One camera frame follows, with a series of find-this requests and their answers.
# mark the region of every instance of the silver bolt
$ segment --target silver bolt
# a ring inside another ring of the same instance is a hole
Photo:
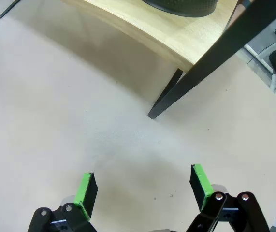
[[[46,215],[46,211],[45,210],[41,211],[41,215],[45,216]]]
[[[70,205],[68,205],[68,206],[66,206],[66,211],[71,211],[72,210],[72,208],[71,208],[71,206]]]
[[[249,199],[249,196],[247,194],[242,195],[243,201],[247,201]]]
[[[223,199],[223,195],[221,193],[217,193],[215,195],[215,198],[216,198],[216,200],[221,200],[221,199]]]

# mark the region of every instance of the light wood surface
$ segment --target light wood surface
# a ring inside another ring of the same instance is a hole
[[[223,33],[237,0],[219,0],[206,17],[160,11],[142,0],[64,0],[84,8],[187,72]]]

